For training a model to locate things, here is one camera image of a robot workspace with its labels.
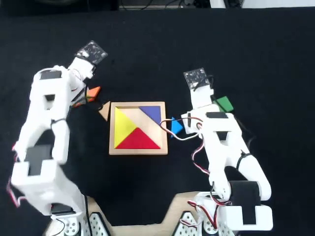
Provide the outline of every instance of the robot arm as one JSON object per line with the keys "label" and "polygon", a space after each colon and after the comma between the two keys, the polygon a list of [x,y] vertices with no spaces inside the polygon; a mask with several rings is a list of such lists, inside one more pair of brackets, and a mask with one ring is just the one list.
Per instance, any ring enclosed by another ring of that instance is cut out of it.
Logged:
{"label": "robot arm", "polygon": [[30,108],[19,140],[14,146],[20,161],[42,133],[52,129],[55,143],[52,157],[60,164],[67,161],[69,128],[66,117],[69,106],[84,96],[84,80],[93,76],[95,66],[107,54],[93,41],[76,54],[69,68],[54,66],[38,71],[31,86]]}
{"label": "robot arm", "polygon": [[[203,120],[202,126],[198,126],[199,121],[184,119],[186,133],[199,133],[209,161],[211,193],[218,201],[229,201],[218,208],[219,222],[234,231],[271,230],[272,211],[260,203],[271,197],[270,183],[246,147],[234,115],[220,112],[219,106],[212,103],[210,96],[214,92],[203,68],[185,72],[184,76],[193,110],[183,114],[182,118],[190,116]],[[236,168],[247,181],[228,181],[224,171],[226,166]],[[217,205],[207,196],[209,192],[200,193],[194,200],[214,216]],[[197,213],[206,224],[205,214]]]}
{"label": "robot arm", "polygon": [[[14,163],[12,184],[43,215],[67,225],[81,225],[71,230],[72,235],[79,229],[82,236],[86,232],[86,204],[78,187],[60,167],[68,156],[70,132],[66,118],[70,105],[85,96],[83,80],[93,76],[95,66],[106,56],[91,41],[76,54],[69,68],[56,65],[38,71],[31,86],[28,116],[13,147],[20,162]],[[53,145],[36,145],[48,129],[55,136]]]}

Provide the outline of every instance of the blue triangle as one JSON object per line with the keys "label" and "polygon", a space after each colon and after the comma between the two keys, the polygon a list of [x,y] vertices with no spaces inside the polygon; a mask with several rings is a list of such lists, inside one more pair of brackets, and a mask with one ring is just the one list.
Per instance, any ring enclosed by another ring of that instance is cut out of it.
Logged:
{"label": "blue triangle", "polygon": [[171,127],[171,131],[174,134],[178,134],[181,130],[183,129],[183,126],[177,121],[175,120],[174,117],[172,117],[172,127]]}
{"label": "blue triangle", "polygon": [[141,106],[139,107],[148,117],[150,117],[158,125],[161,122],[161,107],[160,106]]}

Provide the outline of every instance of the tangram puzzle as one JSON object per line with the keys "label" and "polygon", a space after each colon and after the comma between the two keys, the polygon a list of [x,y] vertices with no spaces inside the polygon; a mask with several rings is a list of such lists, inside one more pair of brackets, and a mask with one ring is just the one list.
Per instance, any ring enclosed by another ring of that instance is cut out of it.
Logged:
{"label": "tangram puzzle", "polygon": [[167,154],[164,102],[113,102],[110,118],[110,155]]}

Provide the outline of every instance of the black table surface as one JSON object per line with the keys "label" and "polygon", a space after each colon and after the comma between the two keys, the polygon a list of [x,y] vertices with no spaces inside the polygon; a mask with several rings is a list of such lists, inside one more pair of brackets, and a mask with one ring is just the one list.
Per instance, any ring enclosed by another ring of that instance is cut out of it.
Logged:
{"label": "black table surface", "polygon": [[[253,235],[314,234],[314,20],[315,8],[2,18],[1,235],[41,235],[49,222],[26,202],[16,209],[5,192],[11,147],[27,116],[33,75],[68,66],[89,40],[109,53],[91,82],[102,86],[104,102],[165,101],[167,117],[179,117],[191,109],[183,72],[204,67],[213,74],[216,96],[227,95],[235,115],[257,136],[251,152],[272,186],[265,204],[273,209],[274,228]],[[161,222],[175,194],[209,190],[190,160],[199,139],[169,138],[167,156],[109,156],[109,123],[98,112],[73,109],[68,123],[63,170],[113,225]],[[207,164],[204,152],[197,159]]]}

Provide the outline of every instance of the green tangram piece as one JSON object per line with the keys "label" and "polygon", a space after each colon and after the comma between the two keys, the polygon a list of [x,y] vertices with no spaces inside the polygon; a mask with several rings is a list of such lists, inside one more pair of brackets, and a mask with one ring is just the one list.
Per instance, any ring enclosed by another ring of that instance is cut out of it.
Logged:
{"label": "green tangram piece", "polygon": [[220,104],[221,106],[223,106],[223,108],[227,111],[227,112],[231,112],[234,110],[232,104],[230,103],[230,100],[228,100],[227,96],[224,96],[222,98],[217,99],[216,101],[213,101],[216,104]]}

